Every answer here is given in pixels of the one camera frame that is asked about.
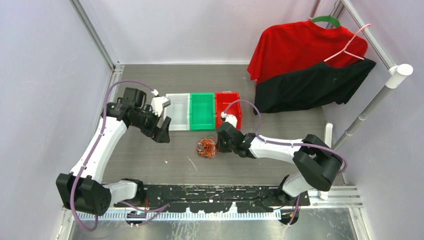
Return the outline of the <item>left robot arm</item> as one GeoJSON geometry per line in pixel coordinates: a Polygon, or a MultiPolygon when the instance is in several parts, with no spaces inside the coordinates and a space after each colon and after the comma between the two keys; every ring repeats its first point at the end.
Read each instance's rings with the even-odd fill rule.
{"type": "Polygon", "coordinates": [[[169,143],[171,118],[163,111],[171,104],[166,96],[156,90],[150,104],[147,94],[137,88],[127,87],[122,97],[106,105],[101,113],[98,128],[86,151],[67,174],[61,173],[56,186],[66,209],[102,216],[110,206],[126,201],[141,206],[147,197],[141,180],[123,178],[115,183],[103,183],[108,161],[121,137],[129,127],[156,143],[169,143]]]}

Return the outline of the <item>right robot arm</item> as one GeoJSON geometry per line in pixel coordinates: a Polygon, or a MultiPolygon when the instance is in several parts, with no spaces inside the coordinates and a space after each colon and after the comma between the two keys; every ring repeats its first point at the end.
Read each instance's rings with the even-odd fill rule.
{"type": "Polygon", "coordinates": [[[343,157],[313,134],[295,140],[269,138],[257,133],[243,134],[229,122],[222,123],[216,133],[217,149],[222,153],[279,160],[297,167],[297,172],[284,177],[276,190],[279,202],[286,206],[311,189],[329,191],[335,177],[347,166],[343,157]]]}

